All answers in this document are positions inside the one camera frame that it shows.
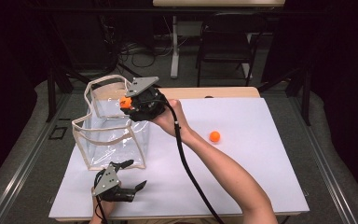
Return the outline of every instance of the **clear plastic bag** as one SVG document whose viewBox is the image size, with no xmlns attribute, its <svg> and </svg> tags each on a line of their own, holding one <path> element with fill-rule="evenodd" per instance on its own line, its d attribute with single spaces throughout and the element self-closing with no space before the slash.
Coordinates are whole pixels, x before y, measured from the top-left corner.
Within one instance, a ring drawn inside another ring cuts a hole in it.
<svg viewBox="0 0 358 224">
<path fill-rule="evenodd" d="M 134 160 L 128 168 L 145 168 L 149 122 L 134 122 L 119 106 L 130 82 L 111 75 L 93 80 L 84 92 L 89 110 L 72 121 L 73 135 L 89 170 L 102 170 L 110 161 Z"/>
</svg>

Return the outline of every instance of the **chair backrest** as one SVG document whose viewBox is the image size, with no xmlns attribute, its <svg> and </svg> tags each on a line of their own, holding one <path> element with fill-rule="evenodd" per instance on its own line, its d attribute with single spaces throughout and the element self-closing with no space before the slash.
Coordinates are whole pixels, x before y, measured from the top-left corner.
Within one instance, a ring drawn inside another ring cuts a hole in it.
<svg viewBox="0 0 358 224">
<path fill-rule="evenodd" d="M 259 14 L 217 12 L 203 22 L 201 35 L 204 33 L 260 34 L 265 31 L 266 27 L 266 19 Z"/>
</svg>

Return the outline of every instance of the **chair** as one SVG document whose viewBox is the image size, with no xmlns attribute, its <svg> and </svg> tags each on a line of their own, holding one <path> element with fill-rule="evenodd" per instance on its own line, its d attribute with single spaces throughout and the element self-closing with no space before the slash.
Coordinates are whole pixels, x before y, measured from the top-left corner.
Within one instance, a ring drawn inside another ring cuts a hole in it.
<svg viewBox="0 0 358 224">
<path fill-rule="evenodd" d="M 246 79 L 249 85 L 250 74 L 257 49 L 257 43 L 267 26 L 265 18 L 259 14 L 240 12 L 218 12 L 208 17 L 201 25 L 200 48 L 197 55 L 197 87 L 201 80 L 201 62 L 249 64 L 249 71 L 240 77 L 203 77 L 202 79 Z M 255 38 L 248 40 L 248 35 Z"/>
</svg>

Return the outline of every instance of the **person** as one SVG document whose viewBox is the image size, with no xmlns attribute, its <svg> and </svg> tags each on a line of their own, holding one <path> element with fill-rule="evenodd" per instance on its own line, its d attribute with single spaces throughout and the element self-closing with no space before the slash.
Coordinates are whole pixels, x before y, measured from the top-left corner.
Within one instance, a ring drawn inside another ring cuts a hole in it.
<svg viewBox="0 0 358 224">
<path fill-rule="evenodd" d="M 221 150 L 212 146 L 189 126 L 181 102 L 169 101 L 181 127 L 182 143 L 192 149 L 211 171 L 218 183 L 235 200 L 242 211 L 243 224 L 275 224 L 278 223 L 272 210 L 272 205 L 266 192 L 254 178 L 237 162 Z M 174 120 L 170 109 L 151 120 L 166 133 L 175 136 Z M 103 210 L 108 216 L 114 210 L 114 203 L 103 202 Z M 92 217 L 91 223 L 101 223 L 98 216 Z M 185 223 L 172 221 L 166 223 Z"/>
</svg>

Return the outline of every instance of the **white table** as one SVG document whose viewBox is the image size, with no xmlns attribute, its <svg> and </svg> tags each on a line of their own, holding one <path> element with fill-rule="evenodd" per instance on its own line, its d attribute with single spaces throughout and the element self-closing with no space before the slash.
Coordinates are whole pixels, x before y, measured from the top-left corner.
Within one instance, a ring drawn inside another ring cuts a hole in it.
<svg viewBox="0 0 358 224">
<path fill-rule="evenodd" d="M 153 0 L 155 7 L 283 7 L 285 0 Z M 188 24 L 191 32 L 200 27 L 201 22 Z M 178 78 L 179 48 L 178 48 L 178 21 L 176 16 L 172 20 L 172 66 L 171 78 Z M 248 64 L 243 64 L 242 69 L 246 75 Z"/>
<path fill-rule="evenodd" d="M 309 211 L 264 99 L 258 98 L 256 94 L 253 98 L 232 96 L 235 92 L 245 94 L 243 90 L 254 88 L 174 90 L 173 94 L 166 93 L 166 96 L 177 98 L 182 94 L 185 98 L 194 98 L 201 94 L 220 94 L 229 97 L 181 101 L 188 122 L 201 136 L 207 138 L 213 130 L 221 133 L 221 140 L 216 146 L 258 181 L 270 197 L 277 215 L 297 215 Z M 239 215 L 240 208 L 200 159 L 187 147 L 184 150 L 189 167 L 214 210 L 221 216 Z M 211 216 L 182 166 L 174 138 L 154 124 L 150 127 L 146 165 L 144 170 L 118 172 L 123 188 L 132 188 L 144 180 L 147 180 L 147 184 L 136 194 L 133 203 L 119 203 L 111 217 L 145 219 Z M 90 188 L 95 175 L 96 172 L 87 170 L 79 149 L 75 147 L 49 217 L 59 221 L 90 219 L 93 210 Z"/>
</svg>

